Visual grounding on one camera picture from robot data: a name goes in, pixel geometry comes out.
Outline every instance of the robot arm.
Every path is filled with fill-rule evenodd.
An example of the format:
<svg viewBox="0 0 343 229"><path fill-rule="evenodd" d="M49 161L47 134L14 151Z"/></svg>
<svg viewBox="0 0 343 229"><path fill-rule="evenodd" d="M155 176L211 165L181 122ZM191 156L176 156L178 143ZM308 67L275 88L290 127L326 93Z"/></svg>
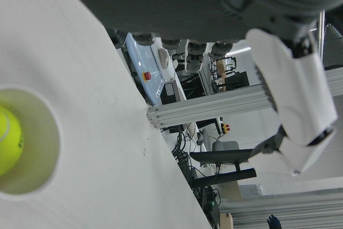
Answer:
<svg viewBox="0 0 343 229"><path fill-rule="evenodd" d="M314 41L308 36L289 48L259 29L250 30L247 41L282 123L275 136L254 149L249 161L258 171L299 174L324 151L337 119Z"/></svg>

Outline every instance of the tennis ball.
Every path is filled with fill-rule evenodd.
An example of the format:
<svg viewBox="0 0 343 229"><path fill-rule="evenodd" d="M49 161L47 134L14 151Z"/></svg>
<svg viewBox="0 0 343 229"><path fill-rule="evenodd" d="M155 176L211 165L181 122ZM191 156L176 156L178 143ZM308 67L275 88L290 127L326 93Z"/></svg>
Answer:
<svg viewBox="0 0 343 229"><path fill-rule="evenodd" d="M0 106L0 176L16 164L23 147L24 138L18 119Z"/></svg>

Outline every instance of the desk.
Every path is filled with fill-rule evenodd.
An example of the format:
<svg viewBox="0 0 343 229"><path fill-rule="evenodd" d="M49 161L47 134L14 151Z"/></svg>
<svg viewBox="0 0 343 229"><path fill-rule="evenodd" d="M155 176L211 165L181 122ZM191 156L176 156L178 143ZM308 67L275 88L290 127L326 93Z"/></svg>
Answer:
<svg viewBox="0 0 343 229"><path fill-rule="evenodd" d="M0 0L0 85L43 95L62 129L56 177L2 228L210 225L105 29L78 0Z"/></svg>

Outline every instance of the white surface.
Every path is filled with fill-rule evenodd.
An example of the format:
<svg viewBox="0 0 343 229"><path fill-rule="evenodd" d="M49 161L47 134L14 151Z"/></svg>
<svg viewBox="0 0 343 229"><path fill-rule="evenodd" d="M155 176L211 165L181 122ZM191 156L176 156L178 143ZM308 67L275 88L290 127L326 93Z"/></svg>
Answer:
<svg viewBox="0 0 343 229"><path fill-rule="evenodd" d="M221 205L231 212L234 229L266 229L274 214L286 229L341 229L343 224L342 189L314 193L255 198L248 202Z"/></svg>
<svg viewBox="0 0 343 229"><path fill-rule="evenodd" d="M231 52L236 52L233 56L237 59L236 72L247 72L250 86L260 84L260 80L256 74L255 64L252 60L251 50L241 52L242 49L250 48L246 40L240 40L233 44Z"/></svg>
<svg viewBox="0 0 343 229"><path fill-rule="evenodd" d="M56 178L0 200L2 228L210 228L99 22L77 0L0 0L0 84L36 90L61 124Z"/></svg>
<svg viewBox="0 0 343 229"><path fill-rule="evenodd" d="M167 69L168 63L169 63L169 53L166 49L159 48L159 59L160 59L162 68Z"/></svg>
<svg viewBox="0 0 343 229"><path fill-rule="evenodd" d="M333 124L337 133L317 162L306 172L295 176L258 172L256 178L240 180L239 184L260 184L265 195L302 193L313 190L343 187L343 95L334 97L339 119ZM238 141L240 149L255 147L274 135L280 121L272 108L244 113L224 115L231 131L222 141ZM251 168L250 163L241 164L242 169ZM234 167L222 166L221 171L232 172Z"/></svg>

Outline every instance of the black device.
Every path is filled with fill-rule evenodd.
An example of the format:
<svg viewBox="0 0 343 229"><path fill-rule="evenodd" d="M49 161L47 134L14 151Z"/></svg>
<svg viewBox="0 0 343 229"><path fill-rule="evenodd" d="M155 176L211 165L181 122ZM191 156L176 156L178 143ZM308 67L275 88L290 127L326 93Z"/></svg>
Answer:
<svg viewBox="0 0 343 229"><path fill-rule="evenodd" d="M205 96L199 74L193 73L188 76L179 76L180 83L187 99L195 99Z"/></svg>
<svg viewBox="0 0 343 229"><path fill-rule="evenodd" d="M199 194L196 196L199 205L207 217L212 228L217 228L220 224L220 211L215 200L217 194L211 186L201 187L198 189Z"/></svg>
<svg viewBox="0 0 343 229"><path fill-rule="evenodd" d="M107 28L106 32L116 49L119 49L125 45L126 36L128 35L127 32L121 32L112 28Z"/></svg>
<svg viewBox="0 0 343 229"><path fill-rule="evenodd" d="M217 129L217 133L220 135L220 134L223 134L224 130L222 128L222 123L218 123L217 119L216 118L212 118L212 119L207 119L207 120L201 120L201 121L197 121L196 122L197 124L197 127L198 129L201 129L203 127L206 127L210 124L214 124L215 125L215 128Z"/></svg>
<svg viewBox="0 0 343 229"><path fill-rule="evenodd" d="M232 91L237 88L250 86L247 72L238 72L225 78L224 84L218 84L217 87L226 87L226 91Z"/></svg>
<svg viewBox="0 0 343 229"><path fill-rule="evenodd" d="M160 97L163 105L181 101L176 80L165 82Z"/></svg>

